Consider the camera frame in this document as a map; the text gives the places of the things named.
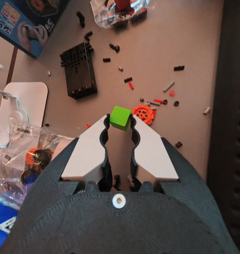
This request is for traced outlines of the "clear plastic parts bag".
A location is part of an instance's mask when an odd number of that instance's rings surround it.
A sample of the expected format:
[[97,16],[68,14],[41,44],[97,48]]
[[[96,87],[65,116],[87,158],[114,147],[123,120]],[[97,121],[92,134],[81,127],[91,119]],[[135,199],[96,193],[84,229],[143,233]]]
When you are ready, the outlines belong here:
[[99,27],[124,26],[146,17],[150,0],[131,0],[131,9],[119,11],[114,0],[91,0],[94,20]]

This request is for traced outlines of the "orange gear wheel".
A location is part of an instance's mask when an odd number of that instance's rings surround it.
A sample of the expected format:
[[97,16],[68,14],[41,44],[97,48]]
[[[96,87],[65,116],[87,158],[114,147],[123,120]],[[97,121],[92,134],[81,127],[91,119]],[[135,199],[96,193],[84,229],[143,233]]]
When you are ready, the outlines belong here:
[[153,110],[147,105],[138,105],[132,109],[132,114],[136,115],[145,124],[151,125],[153,121]]

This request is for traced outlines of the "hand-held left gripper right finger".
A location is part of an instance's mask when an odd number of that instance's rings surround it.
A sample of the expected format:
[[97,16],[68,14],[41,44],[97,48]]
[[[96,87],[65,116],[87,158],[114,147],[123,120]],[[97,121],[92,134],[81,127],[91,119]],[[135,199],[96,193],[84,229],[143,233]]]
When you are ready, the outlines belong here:
[[144,182],[150,182],[155,189],[160,181],[178,181],[162,137],[134,114],[130,126],[134,143],[130,165],[133,190],[137,192]]

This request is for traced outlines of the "white booklet stand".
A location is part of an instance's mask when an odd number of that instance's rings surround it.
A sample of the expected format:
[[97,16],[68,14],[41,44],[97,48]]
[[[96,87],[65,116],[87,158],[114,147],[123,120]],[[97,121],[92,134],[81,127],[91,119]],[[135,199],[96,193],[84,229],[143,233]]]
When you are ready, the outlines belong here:
[[42,126],[48,88],[43,82],[11,82],[4,90],[0,104],[0,159],[7,147],[10,134],[10,117]]

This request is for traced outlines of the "blue robot kit box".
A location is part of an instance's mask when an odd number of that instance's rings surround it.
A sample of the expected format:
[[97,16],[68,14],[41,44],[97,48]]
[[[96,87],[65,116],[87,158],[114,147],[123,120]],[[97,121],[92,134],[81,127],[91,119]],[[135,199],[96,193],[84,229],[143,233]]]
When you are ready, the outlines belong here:
[[0,0],[0,36],[38,58],[69,0]]

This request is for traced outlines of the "black perforated building plate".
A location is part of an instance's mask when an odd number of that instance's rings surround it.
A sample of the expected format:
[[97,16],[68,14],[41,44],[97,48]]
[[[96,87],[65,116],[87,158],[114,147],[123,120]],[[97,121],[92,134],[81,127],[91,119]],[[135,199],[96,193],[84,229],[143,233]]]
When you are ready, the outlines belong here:
[[91,44],[82,42],[60,54],[67,93],[75,100],[97,93],[92,52]]

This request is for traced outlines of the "black perforated pad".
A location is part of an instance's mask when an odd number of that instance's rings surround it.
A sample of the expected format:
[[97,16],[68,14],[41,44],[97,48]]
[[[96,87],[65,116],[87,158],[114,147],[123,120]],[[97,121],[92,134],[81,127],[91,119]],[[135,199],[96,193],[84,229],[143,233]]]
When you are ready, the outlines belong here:
[[207,185],[240,250],[240,0],[224,1]]

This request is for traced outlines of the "red foam cube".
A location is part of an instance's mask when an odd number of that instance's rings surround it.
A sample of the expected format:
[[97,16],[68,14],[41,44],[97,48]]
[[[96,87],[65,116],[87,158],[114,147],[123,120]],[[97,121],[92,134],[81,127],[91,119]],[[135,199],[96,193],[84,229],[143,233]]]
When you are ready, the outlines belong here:
[[131,9],[130,0],[115,0],[116,7],[119,11],[125,11]]

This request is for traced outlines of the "green foam cube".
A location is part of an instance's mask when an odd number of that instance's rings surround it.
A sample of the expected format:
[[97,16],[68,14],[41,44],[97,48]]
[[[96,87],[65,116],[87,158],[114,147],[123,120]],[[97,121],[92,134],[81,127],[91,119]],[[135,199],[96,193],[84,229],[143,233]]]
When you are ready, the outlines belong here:
[[117,129],[128,132],[130,128],[130,115],[132,111],[115,106],[110,115],[110,124]]

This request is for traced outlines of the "large clear warning bag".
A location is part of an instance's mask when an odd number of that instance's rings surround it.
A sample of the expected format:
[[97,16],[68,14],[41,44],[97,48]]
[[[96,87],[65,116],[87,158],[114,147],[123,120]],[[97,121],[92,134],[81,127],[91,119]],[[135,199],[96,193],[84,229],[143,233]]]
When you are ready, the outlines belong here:
[[57,144],[63,138],[30,122],[10,118],[7,147],[0,159],[0,203],[20,210],[38,176],[51,162]]

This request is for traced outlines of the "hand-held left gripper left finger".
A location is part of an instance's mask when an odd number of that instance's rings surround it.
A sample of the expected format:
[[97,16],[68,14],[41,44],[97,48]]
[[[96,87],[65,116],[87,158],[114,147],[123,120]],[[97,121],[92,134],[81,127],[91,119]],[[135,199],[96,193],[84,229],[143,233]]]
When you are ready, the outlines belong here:
[[61,178],[68,181],[94,181],[100,191],[109,192],[113,177],[109,163],[108,141],[110,114],[103,116],[77,140]]

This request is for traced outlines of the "white label parts bag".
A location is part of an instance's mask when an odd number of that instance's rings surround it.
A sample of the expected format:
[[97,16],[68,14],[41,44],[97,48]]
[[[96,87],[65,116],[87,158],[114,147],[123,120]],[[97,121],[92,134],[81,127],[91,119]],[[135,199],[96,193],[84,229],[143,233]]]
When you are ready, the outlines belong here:
[[74,138],[63,138],[56,146],[55,151],[52,154],[51,161],[61,152],[63,151],[72,141]]

